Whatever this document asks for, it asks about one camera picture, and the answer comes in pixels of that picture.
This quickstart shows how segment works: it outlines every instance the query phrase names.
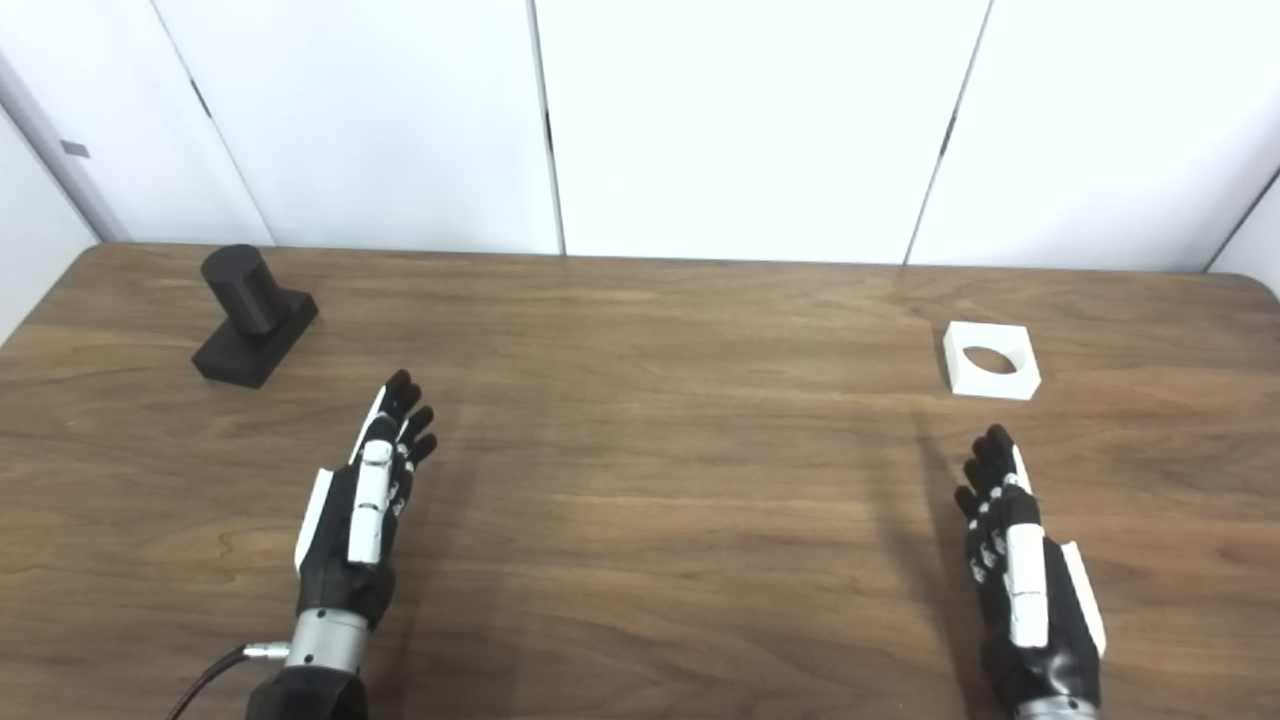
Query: black peg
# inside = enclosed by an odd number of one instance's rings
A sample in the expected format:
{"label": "black peg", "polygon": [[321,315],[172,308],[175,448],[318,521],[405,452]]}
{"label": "black peg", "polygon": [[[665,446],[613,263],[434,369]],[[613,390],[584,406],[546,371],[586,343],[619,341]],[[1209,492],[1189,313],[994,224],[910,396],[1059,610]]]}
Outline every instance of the black peg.
{"label": "black peg", "polygon": [[211,380],[262,387],[315,319],[315,300],[278,286],[262,254],[251,245],[215,250],[200,272],[227,320],[191,361]]}

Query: small gray label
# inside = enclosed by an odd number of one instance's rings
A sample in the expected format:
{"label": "small gray label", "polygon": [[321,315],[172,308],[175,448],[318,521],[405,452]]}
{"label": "small gray label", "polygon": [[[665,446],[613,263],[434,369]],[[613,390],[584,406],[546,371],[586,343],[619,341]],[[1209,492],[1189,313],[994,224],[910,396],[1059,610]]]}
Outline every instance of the small gray label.
{"label": "small gray label", "polygon": [[63,143],[63,152],[68,155],[76,155],[78,158],[88,158],[88,147],[84,147],[79,142],[67,142],[65,140],[59,141]]}

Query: black cable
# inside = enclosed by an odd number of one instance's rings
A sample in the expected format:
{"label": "black cable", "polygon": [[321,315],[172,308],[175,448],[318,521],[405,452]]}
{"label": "black cable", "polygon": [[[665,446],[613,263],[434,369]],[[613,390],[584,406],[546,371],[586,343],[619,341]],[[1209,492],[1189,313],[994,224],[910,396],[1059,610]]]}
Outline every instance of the black cable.
{"label": "black cable", "polygon": [[196,682],[187,688],[187,692],[182,693],[182,697],[178,698],[178,703],[173,706],[173,710],[169,711],[165,720],[178,720],[182,711],[187,710],[187,706],[191,705],[191,701],[195,700],[197,694],[200,694],[200,691],[205,689],[205,685],[207,685],[214,678],[225,673],[229,667],[234,667],[246,660],[248,660],[248,656],[244,655],[244,646],[239,646],[210,665],[209,670],[201,673],[201,675],[196,678]]}

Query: wooden table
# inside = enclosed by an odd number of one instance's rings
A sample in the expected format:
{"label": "wooden table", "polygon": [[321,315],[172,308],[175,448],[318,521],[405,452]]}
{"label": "wooden table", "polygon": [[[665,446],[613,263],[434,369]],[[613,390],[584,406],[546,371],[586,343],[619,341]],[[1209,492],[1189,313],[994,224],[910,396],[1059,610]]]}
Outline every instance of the wooden table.
{"label": "wooden table", "polygon": [[[247,391],[189,364],[207,251],[97,247],[0,350],[5,720],[161,717],[288,637],[315,468],[399,366],[440,450],[375,720],[1000,717],[951,503],[997,420],[1084,550],[1105,715],[1280,715],[1280,307],[1249,281],[270,250],[320,318]],[[1029,327],[1032,402],[948,393],[956,319]]]}

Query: panel seam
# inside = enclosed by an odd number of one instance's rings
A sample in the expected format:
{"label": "panel seam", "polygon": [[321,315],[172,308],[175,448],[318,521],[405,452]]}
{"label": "panel seam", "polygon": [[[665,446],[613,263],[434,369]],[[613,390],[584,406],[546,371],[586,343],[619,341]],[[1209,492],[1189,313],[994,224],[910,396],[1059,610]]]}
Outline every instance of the panel seam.
{"label": "panel seam", "polygon": [[275,232],[271,231],[271,223],[266,220],[266,213],[262,213],[262,206],[253,195],[253,188],[250,187],[248,178],[244,177],[244,170],[241,169],[239,163],[236,160],[236,154],[232,152],[230,145],[227,143],[227,137],[223,136],[223,128],[220,128],[218,126],[218,120],[214,119],[214,114],[209,108],[209,101],[200,90],[196,77],[191,74],[191,67],[187,65],[187,59],[183,58],[182,50],[173,40],[173,32],[169,31],[169,23],[164,22],[164,14],[160,13],[160,6],[156,5],[156,0],[148,0],[148,3],[151,4],[151,10],[156,14],[156,19],[160,20],[160,28],[164,29],[164,35],[169,40],[169,46],[173,47],[173,54],[178,56],[178,64],[182,65],[182,72],[187,74],[187,79],[191,82],[192,90],[196,91],[196,97],[200,99],[200,105],[204,109],[205,115],[209,117],[209,123],[214,126],[214,135],[218,136],[218,142],[221,143],[223,152],[227,152],[227,159],[230,161],[232,168],[236,169],[236,177],[239,178],[241,186],[244,188],[244,195],[248,196],[250,204],[253,205],[253,211],[257,213],[257,219],[262,222],[262,228],[266,231],[268,240],[271,241],[271,245],[280,247],[280,242],[275,240]]}
{"label": "panel seam", "polygon": [[1280,178],[1280,168],[1276,168],[1276,172],[1271,174],[1271,179],[1268,179],[1267,183],[1262,186],[1262,192],[1260,192],[1258,196],[1253,199],[1253,202],[1251,202],[1249,208],[1244,211],[1243,215],[1240,215],[1240,220],[1235,223],[1235,227],[1231,228],[1231,232],[1226,233],[1226,240],[1222,241],[1222,245],[1217,246],[1217,250],[1213,252],[1213,256],[1208,259],[1208,263],[1204,264],[1204,269],[1201,270],[1202,273],[1207,273],[1210,272],[1210,269],[1213,268],[1213,263],[1217,263],[1217,259],[1226,250],[1226,246],[1231,245],[1231,241],[1235,240],[1235,236],[1240,232],[1240,228],[1244,227],[1244,223],[1249,222],[1249,217],[1253,215],[1253,211],[1258,209],[1258,204],[1262,202],[1262,199],[1267,196],[1267,192],[1271,192],[1271,187],[1276,184],[1276,178]]}
{"label": "panel seam", "polygon": [[938,179],[938,170],[942,168],[942,159],[947,154],[947,146],[951,145],[951,133],[955,131],[956,118],[960,117],[960,105],[964,104],[964,94],[969,88],[969,76],[973,74],[973,67],[978,60],[978,51],[982,50],[982,38],[987,35],[987,20],[991,19],[991,9],[996,6],[996,0],[988,0],[987,12],[982,15],[982,24],[978,26],[978,37],[973,41],[973,53],[969,54],[969,64],[964,69],[964,79],[960,81],[960,92],[956,94],[955,105],[951,108],[951,117],[947,119],[947,129],[942,135],[942,142],[938,146],[938,159],[933,163],[933,172],[929,173],[929,184],[924,187],[924,197],[920,199],[920,211],[915,215],[915,225],[911,228],[911,240],[906,242],[906,252],[902,255],[902,264],[911,264],[911,252],[915,251],[915,240],[920,233],[920,224],[924,222],[924,211],[929,206],[929,196],[933,193],[933,183]]}
{"label": "panel seam", "polygon": [[564,217],[561,211],[559,173],[556,168],[556,147],[552,138],[552,114],[547,104],[547,74],[543,70],[543,40],[538,28],[538,4],[535,0],[526,0],[529,9],[529,32],[534,49],[534,77],[538,81],[538,104],[541,110],[543,142],[547,145],[547,173],[552,186],[552,214],[556,219],[556,242],[559,246],[561,258],[568,256],[568,247],[564,243]]}

